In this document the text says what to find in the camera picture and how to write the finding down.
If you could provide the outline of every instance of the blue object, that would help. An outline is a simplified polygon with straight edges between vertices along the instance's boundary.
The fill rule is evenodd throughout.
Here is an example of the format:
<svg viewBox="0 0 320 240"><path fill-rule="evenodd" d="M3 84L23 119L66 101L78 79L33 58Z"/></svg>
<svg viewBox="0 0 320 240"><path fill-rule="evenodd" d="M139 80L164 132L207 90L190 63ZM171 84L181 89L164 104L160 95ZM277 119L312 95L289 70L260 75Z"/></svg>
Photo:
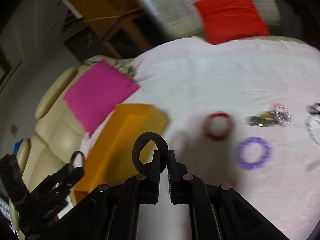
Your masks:
<svg viewBox="0 0 320 240"><path fill-rule="evenodd" d="M245 147L247 147L251 143L259 143L263 146L263 155L261 156L259 161L254 162L254 163L246 162L243 159L244 149L245 149ZM270 157L271 157L271 147L269 146L269 143L262 138L250 137L247 140L241 142L238 146L237 159L238 159L240 165L247 170L253 170L256 168L263 167Z"/></svg>
<svg viewBox="0 0 320 240"><path fill-rule="evenodd" d="M14 148L13 148L13 154L17 156L18 154L18 150L20 148L21 143L23 142L23 139L21 139L20 141L16 142L14 144Z"/></svg>

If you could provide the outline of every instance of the plastic wrap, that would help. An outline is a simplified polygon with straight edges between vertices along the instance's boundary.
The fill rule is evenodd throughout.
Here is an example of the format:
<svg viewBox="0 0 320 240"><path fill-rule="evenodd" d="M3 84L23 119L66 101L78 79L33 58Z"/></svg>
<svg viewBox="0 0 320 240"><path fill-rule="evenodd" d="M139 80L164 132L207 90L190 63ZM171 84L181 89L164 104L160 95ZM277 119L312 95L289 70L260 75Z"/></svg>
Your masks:
<svg viewBox="0 0 320 240"><path fill-rule="evenodd" d="M198 0L138 0L171 39L204 36L200 15L193 5ZM281 28L275 0L253 0L269 30Z"/></svg>

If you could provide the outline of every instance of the metal rivet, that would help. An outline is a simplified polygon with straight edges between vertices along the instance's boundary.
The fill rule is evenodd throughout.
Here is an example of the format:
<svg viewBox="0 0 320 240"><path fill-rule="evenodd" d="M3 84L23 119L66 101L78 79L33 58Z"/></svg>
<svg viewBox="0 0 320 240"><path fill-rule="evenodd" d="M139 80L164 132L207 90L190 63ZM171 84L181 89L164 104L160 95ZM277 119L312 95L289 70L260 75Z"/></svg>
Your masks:
<svg viewBox="0 0 320 240"><path fill-rule="evenodd" d="M231 186L228 184L228 183L222 183L221 184L221 188L223 190L230 190L231 189Z"/></svg>
<svg viewBox="0 0 320 240"><path fill-rule="evenodd" d="M104 192L106 190L108 190L109 186L107 184L101 184L98 186L98 191L100 192Z"/></svg>
<svg viewBox="0 0 320 240"><path fill-rule="evenodd" d="M184 180L192 180L193 179L193 176L191 174L184 174L183 175L183 179Z"/></svg>
<svg viewBox="0 0 320 240"><path fill-rule="evenodd" d="M147 176L144 175L144 174L138 174L138 175L136 176L136 179L139 180L139 181L145 180L146 178L147 178Z"/></svg>

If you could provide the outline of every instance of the pillow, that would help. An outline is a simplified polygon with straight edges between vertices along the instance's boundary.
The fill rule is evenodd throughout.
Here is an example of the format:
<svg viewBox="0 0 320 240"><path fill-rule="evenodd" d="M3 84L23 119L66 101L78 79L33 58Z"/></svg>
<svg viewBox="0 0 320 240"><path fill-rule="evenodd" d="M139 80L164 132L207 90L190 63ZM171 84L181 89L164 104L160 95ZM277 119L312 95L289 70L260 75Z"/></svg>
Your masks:
<svg viewBox="0 0 320 240"><path fill-rule="evenodd" d="M211 44L270 35L252 0L199 0L195 6Z"/></svg>
<svg viewBox="0 0 320 240"><path fill-rule="evenodd" d="M88 133L139 86L101 60L85 72L64 96L69 109Z"/></svg>

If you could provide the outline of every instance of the wall socket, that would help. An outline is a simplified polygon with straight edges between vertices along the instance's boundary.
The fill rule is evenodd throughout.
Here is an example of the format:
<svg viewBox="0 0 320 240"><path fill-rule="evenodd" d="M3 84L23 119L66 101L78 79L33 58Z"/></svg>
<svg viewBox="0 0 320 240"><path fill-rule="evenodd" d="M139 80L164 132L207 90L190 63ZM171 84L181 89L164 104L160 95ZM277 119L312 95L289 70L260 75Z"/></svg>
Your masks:
<svg viewBox="0 0 320 240"><path fill-rule="evenodd" d="M9 131L16 137L19 129L15 124L12 124Z"/></svg>

